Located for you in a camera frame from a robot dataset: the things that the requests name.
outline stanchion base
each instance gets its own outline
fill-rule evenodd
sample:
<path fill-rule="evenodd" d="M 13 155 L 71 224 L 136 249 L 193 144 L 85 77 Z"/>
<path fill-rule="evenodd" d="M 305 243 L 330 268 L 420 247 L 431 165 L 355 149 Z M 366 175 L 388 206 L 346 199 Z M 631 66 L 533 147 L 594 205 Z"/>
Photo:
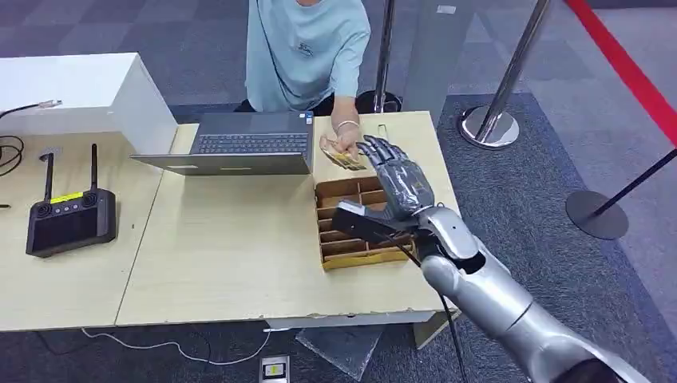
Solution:
<path fill-rule="evenodd" d="M 375 90 L 367 90 L 355 99 L 355 108 L 360 114 L 374 113 Z M 383 102 L 384 113 L 395 113 L 402 111 L 402 98 L 393 93 L 386 92 L 386 99 Z"/>
<path fill-rule="evenodd" d="M 592 216 L 607 201 L 609 198 L 596 191 L 575 191 L 567 198 L 567 215 L 579 229 L 593 237 L 618 239 L 628 232 L 629 227 L 628 216 L 618 204 L 598 216 Z"/>
<path fill-rule="evenodd" d="M 473 145 L 492 150 L 505 148 L 515 142 L 520 135 L 520 125 L 508 112 L 501 113 L 496 127 L 485 142 L 480 142 L 475 138 L 488 110 L 488 106 L 480 106 L 463 112 L 458 119 L 458 130 L 461 132 L 461 136 Z"/>

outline bracelet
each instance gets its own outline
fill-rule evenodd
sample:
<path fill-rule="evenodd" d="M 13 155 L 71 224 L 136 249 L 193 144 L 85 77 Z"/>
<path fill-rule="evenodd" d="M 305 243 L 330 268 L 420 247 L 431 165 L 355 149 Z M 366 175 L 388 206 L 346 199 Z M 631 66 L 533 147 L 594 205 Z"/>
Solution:
<path fill-rule="evenodd" d="M 353 125 L 355 125 L 355 126 L 357 126 L 357 127 L 359 128 L 359 124 L 358 124 L 357 122 L 351 121 L 351 120 L 345 120 L 345 121 L 343 121 L 341 124 L 336 125 L 336 132 L 338 132 L 338 130 L 339 130 L 343 125 L 347 125 L 347 124 L 353 124 Z"/>

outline t-shirt logo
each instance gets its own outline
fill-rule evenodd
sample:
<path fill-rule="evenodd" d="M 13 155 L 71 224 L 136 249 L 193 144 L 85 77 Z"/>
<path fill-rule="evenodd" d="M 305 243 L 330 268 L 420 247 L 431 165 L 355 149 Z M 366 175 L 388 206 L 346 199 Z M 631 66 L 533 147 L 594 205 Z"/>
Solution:
<path fill-rule="evenodd" d="M 303 53 L 306 57 L 313 57 L 313 49 L 311 49 L 311 47 L 305 42 L 300 42 L 296 49 Z"/>

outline robot finger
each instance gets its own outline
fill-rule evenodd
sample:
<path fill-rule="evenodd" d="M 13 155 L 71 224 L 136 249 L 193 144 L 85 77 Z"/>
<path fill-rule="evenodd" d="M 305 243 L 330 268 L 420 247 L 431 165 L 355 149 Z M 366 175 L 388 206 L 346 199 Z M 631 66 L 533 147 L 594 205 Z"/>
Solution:
<path fill-rule="evenodd" d="M 370 143 L 372 147 L 374 147 L 374 150 L 378 156 L 381 157 L 382 163 L 393 159 L 393 154 L 390 153 L 390 150 L 388 149 L 388 146 L 390 146 L 388 141 L 376 138 L 374 136 L 364 136 L 364 139 Z"/>
<path fill-rule="evenodd" d="M 363 142 L 358 142 L 356 145 L 358 149 L 360 149 L 366 156 L 366 158 L 369 159 L 369 162 L 371 162 L 373 166 L 380 165 L 382 163 L 381 158 L 378 156 L 373 146 Z"/>
<path fill-rule="evenodd" d="M 406 155 L 406 153 L 404 153 L 404 151 L 402 151 L 399 146 L 392 145 L 391 150 L 395 154 L 395 158 L 397 158 L 399 160 L 408 160 L 409 159 L 409 157 Z"/>
<path fill-rule="evenodd" d="M 390 142 L 388 142 L 388 140 L 383 139 L 383 138 L 377 138 L 376 140 L 378 140 L 378 142 L 379 142 L 379 143 L 385 148 L 385 150 L 387 151 L 388 156 L 390 156 L 390 158 L 389 158 L 388 160 L 393 160 L 393 159 L 396 160 L 396 159 L 400 158 L 399 153 L 398 153 L 397 150 L 395 149 L 397 146 L 391 144 Z"/>

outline laptop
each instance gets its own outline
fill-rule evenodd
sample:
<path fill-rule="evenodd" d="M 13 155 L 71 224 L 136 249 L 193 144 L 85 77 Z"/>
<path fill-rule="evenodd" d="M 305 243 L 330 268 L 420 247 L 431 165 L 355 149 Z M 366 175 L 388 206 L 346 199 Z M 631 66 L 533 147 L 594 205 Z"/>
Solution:
<path fill-rule="evenodd" d="M 185 176 L 310 174 L 312 112 L 207 113 L 190 154 L 132 155 Z"/>

